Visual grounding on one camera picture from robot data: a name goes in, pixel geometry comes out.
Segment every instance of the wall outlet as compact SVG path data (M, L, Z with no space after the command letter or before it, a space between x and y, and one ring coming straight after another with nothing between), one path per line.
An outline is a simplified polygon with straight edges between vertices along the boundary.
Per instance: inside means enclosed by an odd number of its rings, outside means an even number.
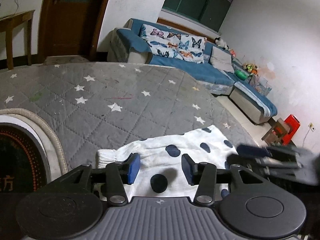
M308 127L309 127L310 130L313 131L313 132L314 132L315 129L316 129L316 128L313 126L313 123L310 123L310 124L308 125Z

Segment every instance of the blue sofa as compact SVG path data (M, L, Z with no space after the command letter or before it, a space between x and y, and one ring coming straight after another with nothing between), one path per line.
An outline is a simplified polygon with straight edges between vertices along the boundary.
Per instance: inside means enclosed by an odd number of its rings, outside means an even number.
M215 44L206 42L204 50L204 58L206 60L203 64L152 55L148 44L140 38L142 24L152 25L162 31L185 33L161 24L130 19L127 28L116 28L113 31L108 61L172 66L187 72L211 93L215 95L230 95L234 81L208 63L212 46L216 46Z
M276 107L265 96L260 95L248 84L239 80L233 73L219 71L208 63L212 47L216 46L215 44L206 42L205 63L203 64L156 56L151 53L148 44L140 38L142 24L154 26L162 31L185 33L165 25L130 19L124 28L115 28L112 32L107 58L109 62L152 64L179 68L194 77L212 94L228 95L255 124L267 122L277 114Z

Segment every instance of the window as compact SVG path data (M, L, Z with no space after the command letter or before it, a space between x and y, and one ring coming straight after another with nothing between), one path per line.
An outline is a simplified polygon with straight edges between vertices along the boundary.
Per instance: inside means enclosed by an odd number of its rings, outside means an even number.
M163 8L188 17L218 32L230 8L231 1L165 0Z

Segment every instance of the small wooden stool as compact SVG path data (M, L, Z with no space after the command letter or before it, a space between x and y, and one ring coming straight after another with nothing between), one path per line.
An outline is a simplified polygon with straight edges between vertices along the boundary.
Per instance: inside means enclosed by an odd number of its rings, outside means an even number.
M287 125L281 118L270 128L270 130L261 138L267 144L279 143L281 139L288 134L290 126Z

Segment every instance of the doorway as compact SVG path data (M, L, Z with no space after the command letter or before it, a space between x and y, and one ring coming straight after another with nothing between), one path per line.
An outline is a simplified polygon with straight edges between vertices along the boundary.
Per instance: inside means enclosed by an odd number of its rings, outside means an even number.
M44 0L39 56L89 55L108 0Z

